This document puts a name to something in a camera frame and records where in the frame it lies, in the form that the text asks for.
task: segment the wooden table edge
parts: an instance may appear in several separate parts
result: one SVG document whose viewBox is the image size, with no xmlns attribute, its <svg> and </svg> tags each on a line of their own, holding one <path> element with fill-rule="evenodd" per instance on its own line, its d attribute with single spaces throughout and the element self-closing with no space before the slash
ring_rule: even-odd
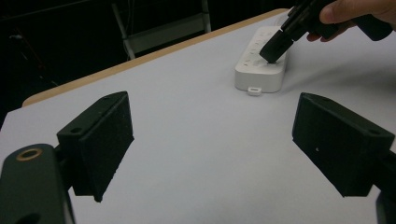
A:
<svg viewBox="0 0 396 224">
<path fill-rule="evenodd" d="M 121 64 L 115 65 L 113 67 L 107 68 L 105 70 L 102 70 L 100 72 L 88 75 L 86 77 L 82 77 L 82 78 L 76 79 L 74 81 L 65 83 L 65 84 L 63 84 L 61 86 L 49 89 L 47 91 L 42 91 L 42 92 L 40 92 L 38 94 L 32 95 L 29 98 L 27 98 L 23 102 L 22 106 L 32 105 L 32 104 L 35 104 L 37 102 L 49 99 L 50 97 L 56 96 L 58 94 L 61 94 L 61 93 L 67 92 L 67 91 L 71 91 L 71 90 L 74 90 L 76 88 L 82 87 L 84 85 L 93 83 L 94 81 L 100 80 L 102 78 L 113 76 L 113 75 L 115 75 L 117 73 L 120 73 L 120 72 L 122 72 L 124 70 L 130 69 L 130 68 L 133 68 L 133 67 L 138 66 L 140 64 L 147 63 L 147 62 L 152 61 L 154 59 L 160 58 L 160 57 L 162 57 L 162 56 L 164 56 L 166 54 L 175 52 L 175 51 L 180 50 L 180 49 L 184 49 L 184 48 L 186 48 L 188 46 L 200 43 L 200 42 L 205 41 L 207 39 L 216 37 L 218 35 L 223 35 L 223 34 L 229 33 L 229 32 L 231 32 L 233 30 L 242 28 L 244 26 L 248 26 L 248 25 L 250 25 L 252 23 L 255 23 L 257 21 L 262 21 L 262 20 L 268 19 L 270 17 L 273 17 L 273 16 L 275 16 L 277 14 L 280 14 L 282 12 L 285 12 L 287 10 L 288 10 L 287 8 L 275 9 L 275 10 L 263 13 L 263 14 L 261 14 L 259 16 L 247 19 L 245 21 L 240 21 L 238 23 L 223 27 L 223 28 L 218 29 L 216 31 L 213 31 L 213 32 L 210 32 L 210 33 L 207 33 L 207 34 L 204 34 L 204 35 L 199 35 L 199 36 L 197 36 L 195 38 L 183 41 L 181 43 L 175 44 L 175 45 L 170 46 L 168 48 L 157 50 L 155 52 L 152 52 L 150 54 L 144 55 L 142 57 L 133 59 L 133 60 L 131 60 L 129 62 L 121 63 Z"/>
</svg>

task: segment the fingernail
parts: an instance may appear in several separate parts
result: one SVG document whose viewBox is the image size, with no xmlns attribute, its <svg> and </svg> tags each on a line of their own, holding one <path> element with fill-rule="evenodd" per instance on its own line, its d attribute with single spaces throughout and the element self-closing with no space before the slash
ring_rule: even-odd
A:
<svg viewBox="0 0 396 224">
<path fill-rule="evenodd" d="M 324 7 L 319 15 L 319 19 L 323 23 L 334 23 L 334 16 L 331 7 Z"/>
</svg>

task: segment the white power strip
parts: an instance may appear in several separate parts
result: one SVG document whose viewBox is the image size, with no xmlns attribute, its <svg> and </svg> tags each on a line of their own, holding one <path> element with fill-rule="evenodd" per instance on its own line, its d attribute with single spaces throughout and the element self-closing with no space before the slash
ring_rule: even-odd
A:
<svg viewBox="0 0 396 224">
<path fill-rule="evenodd" d="M 287 52 L 276 63 L 268 63 L 260 56 L 260 50 L 279 30 L 280 26 L 263 26 L 250 40 L 235 67 L 235 87 L 249 95 L 279 91 L 285 74 Z"/>
</svg>

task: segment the table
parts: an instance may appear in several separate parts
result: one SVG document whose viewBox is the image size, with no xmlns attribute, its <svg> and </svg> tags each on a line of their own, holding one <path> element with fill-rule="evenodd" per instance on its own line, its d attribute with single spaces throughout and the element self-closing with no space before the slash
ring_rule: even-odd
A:
<svg viewBox="0 0 396 224">
<path fill-rule="evenodd" d="M 276 18 L 37 96 L 7 115 L 0 159 L 56 146 L 56 133 L 82 110 L 128 91 L 135 140 L 101 203 L 70 191 L 77 223 L 376 223 L 378 189 L 342 198 L 293 144 L 291 128 L 305 91 L 396 133 L 396 35 L 372 42 L 354 28 L 329 43 L 303 37 L 290 49 L 282 89 L 248 96 L 233 86 L 233 69 L 254 32 Z"/>
</svg>

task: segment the white tabletop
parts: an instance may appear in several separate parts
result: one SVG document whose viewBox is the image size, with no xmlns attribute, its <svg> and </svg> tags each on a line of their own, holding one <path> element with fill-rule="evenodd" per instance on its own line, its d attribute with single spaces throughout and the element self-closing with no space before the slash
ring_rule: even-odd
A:
<svg viewBox="0 0 396 224">
<path fill-rule="evenodd" d="M 135 140 L 101 203 L 70 190 L 78 224 L 376 223 L 378 189 L 343 198 L 292 142 L 291 128 L 305 91 L 396 133 L 396 34 L 303 37 L 290 49 L 282 89 L 248 96 L 233 85 L 234 67 L 256 30 L 275 20 L 8 113 L 0 160 L 36 143 L 57 146 L 56 133 L 89 105 L 128 91 Z"/>
</svg>

